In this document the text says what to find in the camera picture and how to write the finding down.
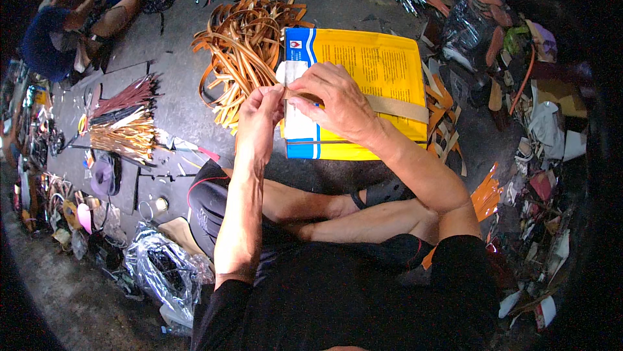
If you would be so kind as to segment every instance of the flip flop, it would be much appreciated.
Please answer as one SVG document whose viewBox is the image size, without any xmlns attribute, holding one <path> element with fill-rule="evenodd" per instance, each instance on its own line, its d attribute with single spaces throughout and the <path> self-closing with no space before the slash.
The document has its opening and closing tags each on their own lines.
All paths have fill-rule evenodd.
<svg viewBox="0 0 623 351">
<path fill-rule="evenodd" d="M 381 203 L 397 201 L 406 188 L 407 186 L 396 176 L 392 180 L 370 186 L 366 191 L 366 203 L 359 197 L 359 191 L 353 191 L 351 197 L 354 204 L 363 210 Z"/>
</svg>

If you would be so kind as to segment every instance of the bundle of leather straps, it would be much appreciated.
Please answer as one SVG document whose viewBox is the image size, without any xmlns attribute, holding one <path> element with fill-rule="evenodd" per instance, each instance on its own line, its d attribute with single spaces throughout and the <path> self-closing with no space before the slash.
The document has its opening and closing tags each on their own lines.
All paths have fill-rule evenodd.
<svg viewBox="0 0 623 351">
<path fill-rule="evenodd" d="M 212 61 L 199 82 L 199 97 L 213 107 L 214 121 L 223 128 L 238 131 L 238 110 L 251 92 L 261 86 L 276 83 L 275 67 L 279 59 L 283 29 L 314 24 L 302 21 L 305 4 L 294 0 L 239 0 L 219 5 L 207 22 L 207 28 L 194 35 L 192 51 L 212 52 Z M 214 71 L 216 80 L 206 87 L 214 88 L 221 82 L 224 92 L 214 102 L 204 98 L 207 76 Z"/>
<path fill-rule="evenodd" d="M 120 153 L 130 159 L 152 160 L 156 146 L 153 110 L 158 75 L 137 79 L 110 99 L 98 99 L 89 117 L 91 147 Z"/>
</svg>

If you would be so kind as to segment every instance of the cardboard piece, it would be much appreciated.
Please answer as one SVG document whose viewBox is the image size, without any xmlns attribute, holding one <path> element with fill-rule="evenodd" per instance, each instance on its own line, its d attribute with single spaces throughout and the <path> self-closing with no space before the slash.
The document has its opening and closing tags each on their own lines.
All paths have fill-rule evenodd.
<svg viewBox="0 0 623 351">
<path fill-rule="evenodd" d="M 422 64 L 417 43 L 412 39 L 360 31 L 287 28 L 285 46 L 285 60 L 303 61 L 308 67 L 325 61 L 341 64 L 363 94 L 426 108 Z M 284 113 L 282 133 L 288 158 L 378 160 L 362 146 L 321 128 L 294 106 L 285 104 Z M 425 148 L 426 123 L 398 115 L 378 115 Z"/>
<path fill-rule="evenodd" d="M 537 80 L 533 82 L 533 92 L 536 88 L 538 101 L 554 102 L 560 105 L 563 115 L 586 118 L 588 116 L 580 90 L 572 83 L 563 83 L 556 79 Z"/>
<path fill-rule="evenodd" d="M 158 225 L 158 230 L 177 243 L 190 255 L 205 255 L 192 237 L 191 228 L 183 217 Z"/>
</svg>

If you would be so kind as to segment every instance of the forearm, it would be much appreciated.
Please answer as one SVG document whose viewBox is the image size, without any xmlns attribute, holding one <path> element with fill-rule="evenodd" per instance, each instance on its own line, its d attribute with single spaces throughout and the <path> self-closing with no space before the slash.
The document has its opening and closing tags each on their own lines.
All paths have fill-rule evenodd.
<svg viewBox="0 0 623 351">
<path fill-rule="evenodd" d="M 253 282 L 262 250 L 263 173 L 261 165 L 236 160 L 214 247 L 216 288 L 228 279 Z"/>
<path fill-rule="evenodd" d="M 409 140 L 389 121 L 367 145 L 430 209 L 443 213 L 470 202 L 460 178 L 438 158 Z"/>
<path fill-rule="evenodd" d="M 63 29 L 66 31 L 73 31 L 81 28 L 87 20 L 87 16 L 89 16 L 89 13 L 93 9 L 94 5 L 95 0 L 84 0 L 80 6 L 76 7 L 76 10 L 69 13 L 65 23 L 63 24 Z"/>
</svg>

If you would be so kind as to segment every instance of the right hand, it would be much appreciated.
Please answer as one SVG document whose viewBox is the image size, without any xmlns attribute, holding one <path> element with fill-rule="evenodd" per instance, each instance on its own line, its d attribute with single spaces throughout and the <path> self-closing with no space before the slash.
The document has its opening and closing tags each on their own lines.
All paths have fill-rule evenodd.
<svg viewBox="0 0 623 351">
<path fill-rule="evenodd" d="M 322 99 L 324 110 L 301 97 L 291 97 L 288 103 L 323 129 L 350 142 L 369 148 L 383 131 L 381 119 L 341 64 L 316 63 L 288 88 Z"/>
</svg>

